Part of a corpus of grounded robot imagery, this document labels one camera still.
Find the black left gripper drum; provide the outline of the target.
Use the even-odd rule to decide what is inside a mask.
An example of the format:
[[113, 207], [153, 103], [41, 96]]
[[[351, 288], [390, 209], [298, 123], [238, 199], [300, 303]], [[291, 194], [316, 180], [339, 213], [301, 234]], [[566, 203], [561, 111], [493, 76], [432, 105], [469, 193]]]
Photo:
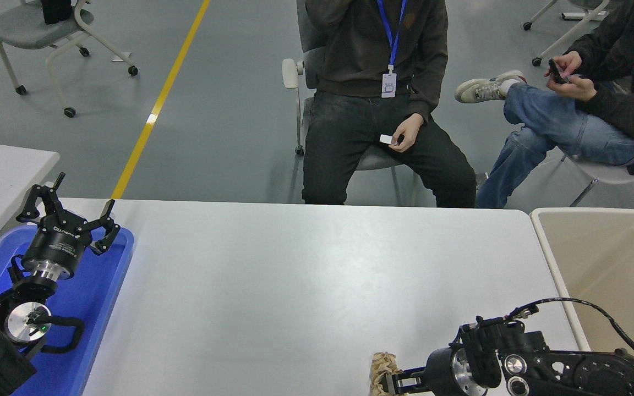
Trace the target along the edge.
[[23, 266], [50, 261], [61, 266], [77, 266], [91, 243], [91, 231], [79, 231], [86, 219], [66, 213], [60, 218], [48, 214], [40, 220], [37, 233], [23, 256]]

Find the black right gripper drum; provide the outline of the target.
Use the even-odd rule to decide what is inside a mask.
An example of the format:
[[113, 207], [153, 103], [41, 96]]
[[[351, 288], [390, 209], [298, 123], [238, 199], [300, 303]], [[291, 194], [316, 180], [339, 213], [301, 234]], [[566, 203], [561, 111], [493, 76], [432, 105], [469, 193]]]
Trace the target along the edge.
[[433, 394], [463, 395], [453, 368], [457, 352], [457, 348], [442, 348], [429, 355], [423, 371], [423, 385]]

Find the person's left hand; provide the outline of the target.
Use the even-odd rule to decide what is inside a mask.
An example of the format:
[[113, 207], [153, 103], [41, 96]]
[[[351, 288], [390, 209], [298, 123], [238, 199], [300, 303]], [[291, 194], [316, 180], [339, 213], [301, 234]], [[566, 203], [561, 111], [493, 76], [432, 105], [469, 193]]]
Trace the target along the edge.
[[546, 87], [561, 97], [576, 101], [589, 101], [597, 94], [594, 82], [578, 75], [572, 75], [565, 84], [558, 84], [549, 78]]
[[424, 118], [418, 113], [413, 113], [398, 125], [392, 136], [389, 148], [399, 153], [408, 151], [415, 143]]

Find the person's right hand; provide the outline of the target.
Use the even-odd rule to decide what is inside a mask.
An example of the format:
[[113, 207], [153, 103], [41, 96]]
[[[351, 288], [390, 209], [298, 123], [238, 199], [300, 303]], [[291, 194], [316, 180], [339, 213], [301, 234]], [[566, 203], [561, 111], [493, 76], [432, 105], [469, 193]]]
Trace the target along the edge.
[[583, 63], [581, 55], [576, 51], [564, 53], [560, 56], [554, 56], [553, 61], [556, 63], [557, 69], [563, 78], [574, 75], [576, 70], [578, 70]]

